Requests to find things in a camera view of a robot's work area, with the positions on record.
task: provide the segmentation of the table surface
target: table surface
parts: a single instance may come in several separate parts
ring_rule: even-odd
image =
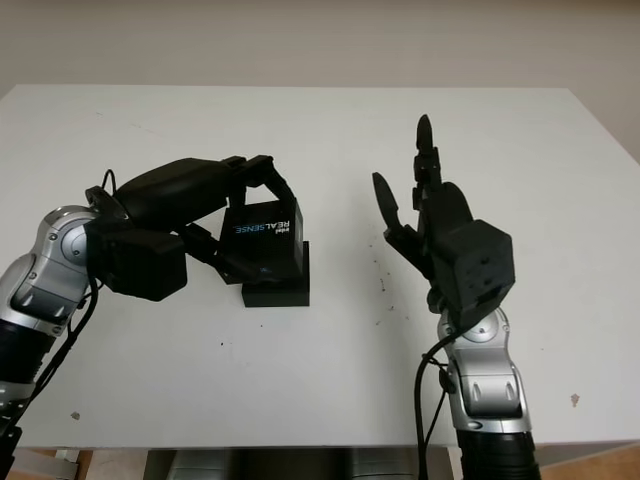
[[[437,318],[383,240],[371,172],[415,224],[425,112],[443,177],[513,236],[503,307],[534,438],[640,438],[640,168],[569,91],[18,86],[0,102],[1,270],[107,168],[124,183],[178,158],[269,154],[300,200],[312,285],[309,308],[245,309],[239,287],[189,259],[189,284],[162,303],[103,290],[22,445],[415,443],[413,379]],[[439,395],[431,372],[427,416]],[[448,407],[433,443],[455,443]]]

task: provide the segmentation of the wire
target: wire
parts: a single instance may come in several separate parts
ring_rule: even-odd
[[[416,414],[416,433],[418,434],[418,480],[429,479],[426,456],[427,446],[424,437],[424,426],[422,424],[422,377],[424,376],[424,371],[427,368],[427,365],[429,365],[432,360],[437,361],[434,358],[435,354],[450,343],[453,343],[455,339],[463,333],[464,331],[452,333],[431,347],[429,351],[422,356],[422,361],[420,362],[418,371],[416,372],[416,382],[413,388],[413,407]]]
[[[440,395],[440,401],[438,402],[438,407],[436,408],[436,413],[433,414],[433,419],[431,420],[431,425],[429,426],[429,431],[427,432],[427,436],[424,439],[424,448],[425,448],[425,457],[427,455],[426,448],[429,445],[429,440],[431,439],[431,434],[433,433],[433,429],[436,426],[436,422],[438,421],[438,415],[440,415],[440,410],[442,409],[442,404],[444,403],[444,397],[446,397],[447,392],[442,389],[442,395]]]
[[[111,195],[113,195],[114,193],[116,193],[116,174],[113,173],[113,170],[108,169],[106,172],[104,172],[101,187],[104,188],[107,186],[107,180],[109,179],[109,177],[111,177]]]

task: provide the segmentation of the white wall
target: white wall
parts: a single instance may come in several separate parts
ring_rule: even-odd
[[[0,0],[14,83],[569,87],[640,159],[640,2]]]

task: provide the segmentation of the robotic arm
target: robotic arm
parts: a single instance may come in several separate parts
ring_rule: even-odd
[[[442,182],[438,149],[424,115],[418,124],[413,207],[418,229],[402,226],[385,179],[373,174],[385,239],[430,282],[440,341],[423,356],[414,391],[420,480],[428,478],[420,387],[426,366],[441,367],[453,425],[470,479],[540,479],[520,374],[508,352],[509,322],[499,308],[515,283],[511,237],[474,220],[462,191]],[[434,358],[444,348],[447,370]]]
[[[279,208],[297,210],[271,157],[187,158],[140,175],[113,196],[90,188],[90,208],[61,207],[42,220],[31,251],[0,277],[0,478],[13,463],[22,433],[18,419],[95,309],[96,280],[114,292],[160,301],[186,285],[185,253],[216,268],[228,284],[283,280],[193,223],[224,208],[227,199],[230,207],[243,206],[247,187],[260,185],[280,200]],[[89,297],[72,330],[71,317]],[[65,329],[65,344],[36,380],[42,359]]]

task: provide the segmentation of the black box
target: black box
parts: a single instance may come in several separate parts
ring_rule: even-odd
[[[245,283],[242,300],[245,307],[308,307],[311,288],[309,242],[304,242],[303,275],[279,283]]]
[[[219,251],[248,261],[270,281],[303,274],[302,214],[298,204],[254,203],[225,212]]]

